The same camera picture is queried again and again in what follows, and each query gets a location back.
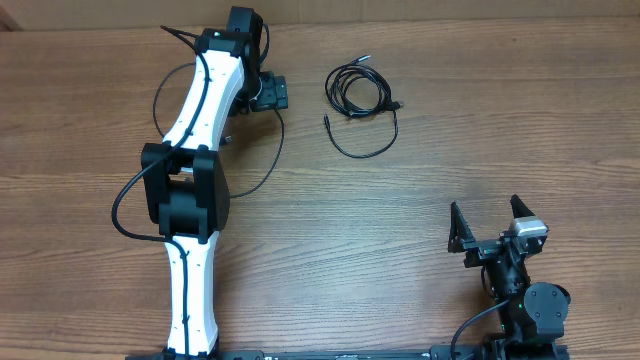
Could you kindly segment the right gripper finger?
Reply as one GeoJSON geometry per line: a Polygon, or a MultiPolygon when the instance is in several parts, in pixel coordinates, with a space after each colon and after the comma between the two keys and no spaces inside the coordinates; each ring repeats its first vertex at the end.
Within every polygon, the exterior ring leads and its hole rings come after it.
{"type": "Polygon", "coordinates": [[[475,237],[464,219],[461,209],[456,201],[451,203],[451,225],[448,240],[448,251],[459,253],[465,251],[467,244],[473,243],[475,237]]]}
{"type": "Polygon", "coordinates": [[[510,205],[515,219],[534,216],[534,212],[525,205],[517,194],[511,196],[510,205]]]}

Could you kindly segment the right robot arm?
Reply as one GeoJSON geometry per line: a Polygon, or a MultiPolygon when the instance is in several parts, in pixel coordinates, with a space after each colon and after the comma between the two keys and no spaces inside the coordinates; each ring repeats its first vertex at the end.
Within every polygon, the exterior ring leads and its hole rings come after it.
{"type": "Polygon", "coordinates": [[[509,228],[496,239],[474,237],[457,202],[452,202],[448,240],[450,253],[465,255],[464,266],[481,269],[483,290],[495,304],[465,321],[449,345],[451,359],[567,359],[568,349],[557,346],[564,336],[571,296],[562,286],[531,281],[525,260],[542,252],[549,227],[518,195],[510,198],[509,228]],[[501,331],[484,337],[471,350],[458,347],[464,330],[497,313],[501,331]]]}

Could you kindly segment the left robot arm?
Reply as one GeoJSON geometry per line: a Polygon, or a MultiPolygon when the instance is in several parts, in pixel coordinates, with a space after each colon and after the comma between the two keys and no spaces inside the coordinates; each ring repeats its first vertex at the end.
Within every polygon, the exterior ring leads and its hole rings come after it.
{"type": "Polygon", "coordinates": [[[213,359],[214,250],[231,195],[219,156],[227,120],[288,106],[286,80],[261,68],[268,32],[251,8],[232,8],[223,29],[205,29],[193,47],[190,89],[172,128],[141,153],[151,221],[169,257],[171,329],[160,359],[213,359]]]}

